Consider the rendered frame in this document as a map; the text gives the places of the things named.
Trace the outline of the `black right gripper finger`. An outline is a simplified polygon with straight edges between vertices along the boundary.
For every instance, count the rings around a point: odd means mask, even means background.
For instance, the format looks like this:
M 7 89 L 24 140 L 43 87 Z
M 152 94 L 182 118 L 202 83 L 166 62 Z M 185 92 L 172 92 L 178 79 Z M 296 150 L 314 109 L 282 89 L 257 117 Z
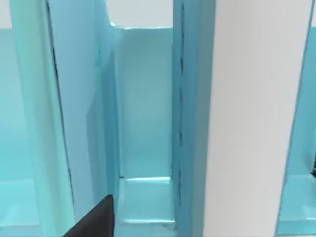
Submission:
M 114 237 L 114 198 L 105 196 L 62 237 Z

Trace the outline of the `light blue rack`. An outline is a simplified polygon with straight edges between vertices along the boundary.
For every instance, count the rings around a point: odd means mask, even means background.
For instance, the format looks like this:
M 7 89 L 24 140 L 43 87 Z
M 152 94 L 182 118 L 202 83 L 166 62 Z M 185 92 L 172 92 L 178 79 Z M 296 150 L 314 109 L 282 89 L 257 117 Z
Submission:
M 0 0 L 0 237 L 203 237 L 218 0 Z M 316 237 L 316 27 L 274 237 Z

